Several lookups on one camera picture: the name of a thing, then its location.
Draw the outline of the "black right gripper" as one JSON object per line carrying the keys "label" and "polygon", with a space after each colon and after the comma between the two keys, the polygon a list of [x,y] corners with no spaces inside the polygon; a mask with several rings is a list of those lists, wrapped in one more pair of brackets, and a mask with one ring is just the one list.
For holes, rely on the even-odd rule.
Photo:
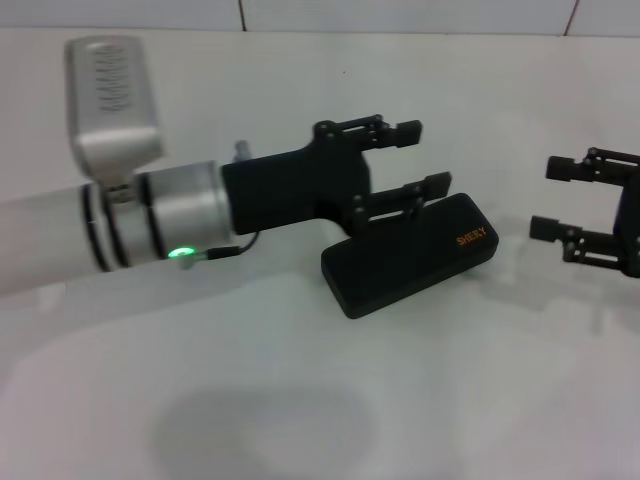
{"label": "black right gripper", "polygon": [[584,230],[558,220],[533,216],[529,237],[562,243],[562,260],[605,269],[621,269],[639,277],[639,156],[591,147],[581,162],[551,156],[546,178],[556,181],[623,184],[614,235]]}

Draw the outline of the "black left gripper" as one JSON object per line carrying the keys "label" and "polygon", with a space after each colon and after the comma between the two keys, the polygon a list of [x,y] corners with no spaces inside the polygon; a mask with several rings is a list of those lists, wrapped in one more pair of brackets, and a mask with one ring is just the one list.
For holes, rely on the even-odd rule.
{"label": "black left gripper", "polygon": [[313,219],[345,228],[353,199],[353,232],[416,220],[428,202],[448,195],[451,174],[370,194],[363,151],[417,145],[422,129],[419,120],[391,126],[380,114],[325,120],[314,125],[311,142],[301,149],[223,166],[233,231],[249,234]]}

